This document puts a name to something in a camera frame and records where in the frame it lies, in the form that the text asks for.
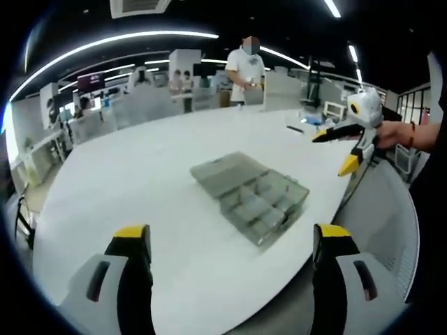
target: bracelet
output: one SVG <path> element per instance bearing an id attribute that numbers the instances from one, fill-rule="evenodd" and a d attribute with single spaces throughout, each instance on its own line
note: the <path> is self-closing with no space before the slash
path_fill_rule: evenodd
<path id="1" fill-rule="evenodd" d="M 410 137 L 410 143 L 409 143 L 409 147 L 412 148 L 413 147 L 413 142 L 414 142 L 414 133 L 416 132 L 416 125 L 414 124 L 414 122 L 410 122 L 411 124 L 411 137 Z"/>

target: black ceiling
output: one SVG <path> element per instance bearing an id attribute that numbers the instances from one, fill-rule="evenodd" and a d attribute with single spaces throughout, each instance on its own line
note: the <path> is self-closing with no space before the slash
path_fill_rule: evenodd
<path id="1" fill-rule="evenodd" d="M 356 77 L 348 44 L 356 45 L 363 80 L 397 93 L 429 81 L 424 35 L 411 1 L 334 0 L 342 18 L 335 19 L 324 0 L 172 0 L 160 15 L 139 15 L 113 20 L 109 0 L 58 1 L 31 35 L 28 68 L 31 75 L 50 60 L 76 47 L 105 37 L 137 31 L 187 30 L 218 34 L 217 40 L 186 37 L 151 37 L 110 43 L 79 53 L 36 78 L 20 96 L 39 90 L 88 65 L 141 52 L 200 48 L 206 58 L 226 59 L 228 49 L 245 36 L 257 36 L 261 45 L 294 59 L 312 55 L 331 61 L 327 72 Z M 297 67 L 262 54 L 267 67 Z M 115 61 L 106 68 L 129 64 Z"/>

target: white t-shirt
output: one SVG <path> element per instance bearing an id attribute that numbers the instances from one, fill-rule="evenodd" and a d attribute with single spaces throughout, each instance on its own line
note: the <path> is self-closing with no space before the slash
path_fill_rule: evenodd
<path id="1" fill-rule="evenodd" d="M 250 56 L 242 47 L 230 52 L 225 69 L 236 71 L 242 80 L 254 84 L 260 84 L 261 76 L 265 75 L 264 62 L 261 56 L 258 54 Z M 231 101 L 245 101 L 244 89 L 241 86 L 233 84 Z"/>

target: office desk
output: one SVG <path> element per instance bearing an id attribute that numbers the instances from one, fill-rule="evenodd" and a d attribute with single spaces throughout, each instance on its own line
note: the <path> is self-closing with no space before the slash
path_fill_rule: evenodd
<path id="1" fill-rule="evenodd" d="M 62 130 L 57 130 L 46 136 L 37 142 L 33 146 L 33 149 L 20 154 L 15 162 L 11 164 L 11 173 L 19 193 L 24 192 L 25 186 L 28 183 L 34 187 L 44 182 L 54 163 L 54 159 L 50 156 L 50 152 L 46 149 L 46 146 L 63 134 L 64 132 Z M 64 153 L 57 141 L 56 146 L 59 158 L 62 162 L 65 161 Z"/>
<path id="2" fill-rule="evenodd" d="M 247 106 L 183 114 L 79 146 L 61 167 L 36 232 L 34 275 L 43 292 L 59 304 L 75 271 L 104 252 L 116 230 L 148 224 L 156 333 L 223 334 L 244 322 L 308 260 L 314 224 L 332 221 L 349 182 L 337 173 L 355 142 L 312 144 L 286 128 L 291 113 Z M 301 217 L 264 252 L 189 172 L 234 151 L 310 190 Z"/>

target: plastic storage box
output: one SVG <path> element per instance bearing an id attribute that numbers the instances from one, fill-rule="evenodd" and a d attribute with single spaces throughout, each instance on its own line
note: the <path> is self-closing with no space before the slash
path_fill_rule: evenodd
<path id="1" fill-rule="evenodd" d="M 221 213 L 257 246 L 273 241 L 300 216 L 309 190 L 236 152 L 191 168 Z"/>

